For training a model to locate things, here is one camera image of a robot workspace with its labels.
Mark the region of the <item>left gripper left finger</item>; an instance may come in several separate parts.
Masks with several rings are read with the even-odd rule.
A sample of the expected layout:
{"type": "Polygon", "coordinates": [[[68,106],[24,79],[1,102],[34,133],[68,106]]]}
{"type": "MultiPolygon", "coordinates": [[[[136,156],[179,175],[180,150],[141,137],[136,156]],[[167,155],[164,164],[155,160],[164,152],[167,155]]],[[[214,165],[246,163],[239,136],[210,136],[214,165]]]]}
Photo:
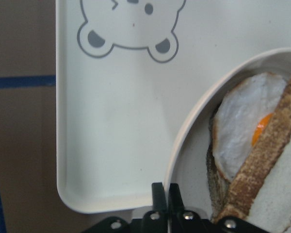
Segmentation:
{"type": "Polygon", "coordinates": [[[153,183],[152,188],[152,211],[151,218],[161,218],[168,212],[165,190],[162,183],[153,183]]]}

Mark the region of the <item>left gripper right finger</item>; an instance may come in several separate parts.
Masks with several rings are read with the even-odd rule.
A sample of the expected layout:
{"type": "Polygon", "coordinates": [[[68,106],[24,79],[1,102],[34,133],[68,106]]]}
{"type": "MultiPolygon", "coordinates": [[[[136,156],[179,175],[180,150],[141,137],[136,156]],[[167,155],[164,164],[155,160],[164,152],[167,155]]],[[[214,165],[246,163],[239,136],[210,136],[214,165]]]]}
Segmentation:
{"type": "Polygon", "coordinates": [[[169,187],[169,216],[176,218],[184,209],[179,185],[171,183],[169,187]]]}

